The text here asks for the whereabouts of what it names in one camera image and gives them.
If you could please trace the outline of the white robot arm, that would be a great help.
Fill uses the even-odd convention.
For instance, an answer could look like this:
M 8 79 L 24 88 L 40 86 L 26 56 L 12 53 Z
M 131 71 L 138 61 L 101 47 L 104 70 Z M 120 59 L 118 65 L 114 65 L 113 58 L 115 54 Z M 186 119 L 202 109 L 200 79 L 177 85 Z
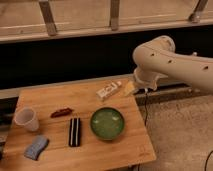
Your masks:
M 177 54 L 169 36 L 159 36 L 137 46 L 133 60 L 136 69 L 124 88 L 126 96 L 140 89 L 156 90 L 163 75 L 213 94 L 213 58 Z

